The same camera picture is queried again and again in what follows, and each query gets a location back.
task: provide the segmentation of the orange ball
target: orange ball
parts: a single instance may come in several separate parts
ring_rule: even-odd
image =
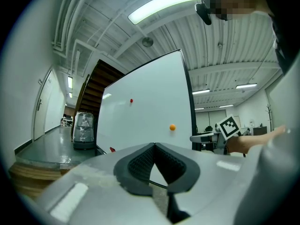
[[[176,126],[175,126],[174,124],[171,124],[171,125],[170,125],[170,130],[171,130],[171,131],[174,131],[175,129],[176,129]]]

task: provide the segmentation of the wooden stair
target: wooden stair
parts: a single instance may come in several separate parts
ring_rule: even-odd
[[[17,192],[36,199],[47,186],[68,171],[69,169],[55,170],[16,162],[8,172]]]
[[[73,118],[76,117],[77,112],[87,112],[92,113],[95,119],[98,120],[104,89],[120,79],[123,75],[123,73],[114,67],[99,60],[93,72],[86,78],[81,87]]]

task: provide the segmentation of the floor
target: floor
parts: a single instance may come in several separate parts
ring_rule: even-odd
[[[95,156],[93,149],[75,150],[70,134],[70,127],[55,128],[22,150],[16,155],[16,159],[19,162],[28,160],[41,163],[76,165]]]

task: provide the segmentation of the ceiling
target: ceiling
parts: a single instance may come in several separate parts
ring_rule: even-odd
[[[189,1],[165,8],[133,25],[128,15],[151,0],[85,0],[67,51],[67,59],[55,53],[61,71],[59,79],[69,92],[68,73],[76,64],[72,50],[80,52],[78,65],[73,65],[73,99],[75,105],[80,88],[98,59],[103,59],[123,73],[165,53],[182,49],[193,91],[210,89],[210,93],[194,96],[195,107],[204,111],[221,105],[238,105],[255,94],[279,70],[273,45],[271,20],[262,14],[251,14],[232,21],[212,16],[207,26]],[[61,34],[62,23],[58,27]],[[144,47],[142,39],[151,37],[152,47]],[[236,90],[238,84],[257,83],[255,89]]]

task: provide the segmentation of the fluorescent light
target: fluorescent light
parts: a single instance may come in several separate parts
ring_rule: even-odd
[[[67,86],[69,88],[73,88],[73,78],[72,77],[67,77]]]
[[[108,97],[110,97],[110,96],[111,96],[110,93],[106,93],[105,95],[103,95],[102,100],[104,100],[104,99],[106,99],[106,98],[108,98]]]
[[[251,87],[255,87],[255,86],[257,86],[257,83],[244,84],[244,85],[237,85],[237,86],[236,86],[236,89],[239,89],[239,88],[251,88]]]
[[[138,24],[140,21],[144,20],[146,17],[159,12],[162,9],[168,8],[170,6],[176,5],[178,3],[192,1],[192,0],[152,0],[145,5],[138,8],[132,14],[128,16],[128,19],[133,24]]]
[[[193,92],[193,95],[199,94],[199,93],[204,93],[204,92],[210,92],[210,90],[209,89],[199,90],[199,91]]]
[[[222,107],[232,107],[233,106],[233,104],[231,104],[231,105],[225,105],[225,106],[220,106],[219,108],[222,108]]]

